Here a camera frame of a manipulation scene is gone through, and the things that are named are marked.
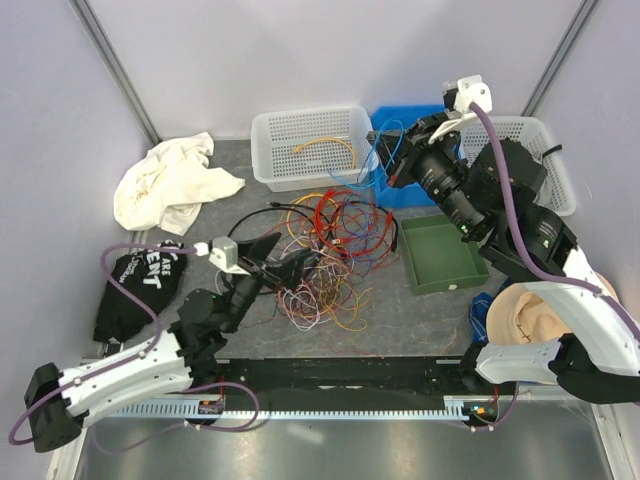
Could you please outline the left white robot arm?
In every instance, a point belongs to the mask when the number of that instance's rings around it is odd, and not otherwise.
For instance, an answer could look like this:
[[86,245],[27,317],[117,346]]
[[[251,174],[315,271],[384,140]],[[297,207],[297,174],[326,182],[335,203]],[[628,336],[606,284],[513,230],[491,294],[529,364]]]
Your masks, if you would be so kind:
[[264,288],[293,290],[300,285],[309,247],[280,260],[269,256],[280,233],[235,242],[228,237],[186,247],[142,245],[142,250],[171,256],[205,257],[232,276],[217,295],[193,291],[179,318],[163,328],[157,314],[118,280],[108,282],[152,320],[154,335],[138,345],[86,365],[60,370],[53,363],[37,368],[24,394],[25,411],[8,434],[13,446],[32,445],[38,453],[56,450],[109,414],[140,401],[172,393],[208,393],[221,386],[216,353],[235,333]]

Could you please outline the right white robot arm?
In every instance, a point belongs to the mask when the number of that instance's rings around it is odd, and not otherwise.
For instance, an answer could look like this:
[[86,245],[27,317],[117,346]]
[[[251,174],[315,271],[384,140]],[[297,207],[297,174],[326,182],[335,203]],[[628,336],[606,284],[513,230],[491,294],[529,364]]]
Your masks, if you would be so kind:
[[546,340],[476,342],[458,368],[467,392],[546,383],[593,404],[639,399],[639,324],[591,268],[576,235],[535,196],[544,167],[501,138],[486,110],[418,119],[367,136],[393,188],[418,184],[480,255],[566,325]]

